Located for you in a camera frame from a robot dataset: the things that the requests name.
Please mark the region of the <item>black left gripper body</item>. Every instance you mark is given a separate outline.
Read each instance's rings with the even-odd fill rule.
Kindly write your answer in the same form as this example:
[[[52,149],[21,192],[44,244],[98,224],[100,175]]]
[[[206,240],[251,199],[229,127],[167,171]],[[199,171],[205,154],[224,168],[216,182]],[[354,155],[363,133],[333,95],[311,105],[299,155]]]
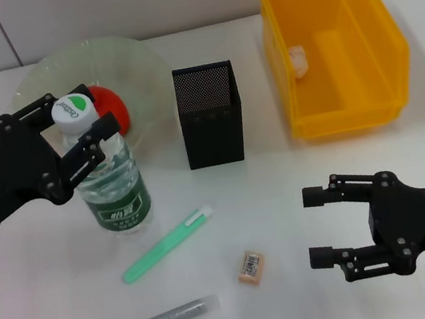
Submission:
[[[61,158],[41,135],[52,125],[14,128],[0,115],[0,223],[29,201],[48,200],[43,178]]]

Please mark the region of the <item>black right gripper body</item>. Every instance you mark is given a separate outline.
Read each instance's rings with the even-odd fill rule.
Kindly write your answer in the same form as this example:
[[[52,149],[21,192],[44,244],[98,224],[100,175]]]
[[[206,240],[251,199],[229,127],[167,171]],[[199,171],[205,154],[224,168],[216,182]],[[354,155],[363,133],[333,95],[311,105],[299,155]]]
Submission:
[[[371,176],[369,225],[376,245],[390,252],[387,265],[397,275],[414,273],[425,251],[425,188],[410,187],[394,173]]]

